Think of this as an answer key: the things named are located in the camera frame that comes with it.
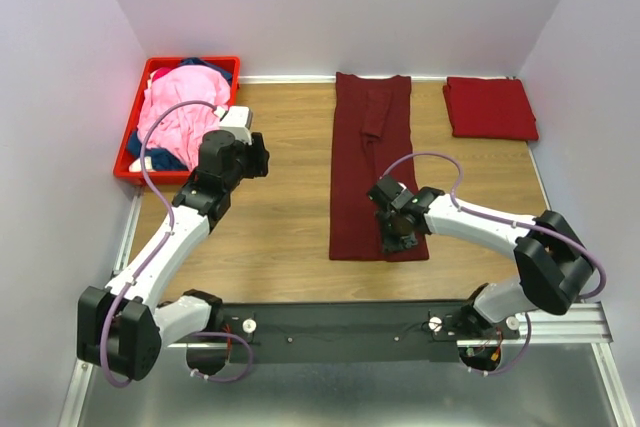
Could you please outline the maroon t shirt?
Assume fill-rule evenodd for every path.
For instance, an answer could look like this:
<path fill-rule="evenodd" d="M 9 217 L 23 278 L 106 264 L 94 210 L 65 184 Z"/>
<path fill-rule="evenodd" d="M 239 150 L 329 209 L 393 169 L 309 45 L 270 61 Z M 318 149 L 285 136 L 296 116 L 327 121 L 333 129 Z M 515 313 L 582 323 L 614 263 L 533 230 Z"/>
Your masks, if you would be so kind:
<path fill-rule="evenodd" d="M 413 152 L 412 82 L 407 76 L 364 79 L 337 73 L 331 150 L 329 258 L 334 261 L 423 261 L 424 238 L 398 253 L 382 247 L 368 191 L 383 172 Z"/>

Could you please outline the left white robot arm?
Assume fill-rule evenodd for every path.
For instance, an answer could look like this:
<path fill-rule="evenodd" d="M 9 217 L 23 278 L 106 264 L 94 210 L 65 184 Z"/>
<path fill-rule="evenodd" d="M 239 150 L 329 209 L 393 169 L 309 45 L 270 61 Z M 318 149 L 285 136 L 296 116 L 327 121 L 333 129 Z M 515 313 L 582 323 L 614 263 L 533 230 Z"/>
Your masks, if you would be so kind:
<path fill-rule="evenodd" d="M 138 256 L 105 287 L 89 286 L 77 307 L 77 356 L 118 388 L 144 379 L 168 345 L 190 335 L 227 338 L 220 298 L 198 290 L 161 298 L 192 251 L 211 234 L 244 179 L 268 173 L 261 133 L 228 127 L 206 134 L 199 163 L 169 202 L 165 220 Z"/>

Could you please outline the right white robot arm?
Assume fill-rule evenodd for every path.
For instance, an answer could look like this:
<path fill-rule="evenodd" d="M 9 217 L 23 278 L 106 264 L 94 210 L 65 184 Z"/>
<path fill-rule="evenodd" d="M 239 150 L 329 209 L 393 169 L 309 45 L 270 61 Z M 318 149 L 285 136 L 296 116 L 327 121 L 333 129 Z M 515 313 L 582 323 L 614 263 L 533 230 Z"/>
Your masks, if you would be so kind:
<path fill-rule="evenodd" d="M 439 314 L 432 330 L 480 339 L 508 318 L 541 310 L 561 316 L 578 301 L 596 270 L 564 217 L 508 215 L 423 187 L 412 192 L 386 175 L 367 194 L 375 205 L 383 250 L 405 252 L 420 238 L 441 235 L 468 241 L 514 261 L 517 275 L 478 287 L 454 312 Z"/>

